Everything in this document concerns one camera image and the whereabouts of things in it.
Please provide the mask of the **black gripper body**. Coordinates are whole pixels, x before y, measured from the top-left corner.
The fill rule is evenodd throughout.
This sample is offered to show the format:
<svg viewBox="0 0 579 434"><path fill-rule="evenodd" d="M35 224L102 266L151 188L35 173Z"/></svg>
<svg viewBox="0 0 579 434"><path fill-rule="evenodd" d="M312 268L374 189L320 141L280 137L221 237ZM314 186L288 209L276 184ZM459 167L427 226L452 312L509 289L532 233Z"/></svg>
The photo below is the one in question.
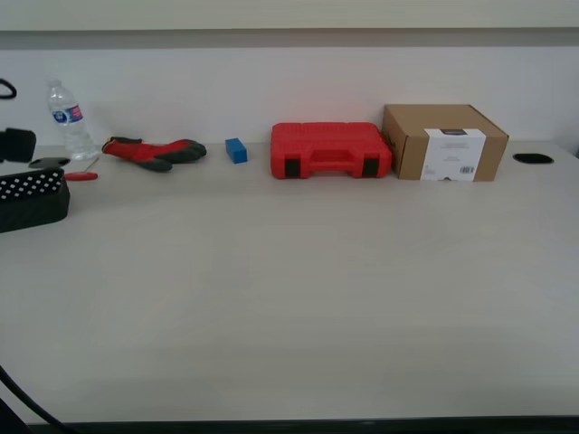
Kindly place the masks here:
<svg viewBox="0 0 579 434"><path fill-rule="evenodd" d="M33 159L36 135L31 130L7 128L0 133L1 162L29 163Z"/></svg>

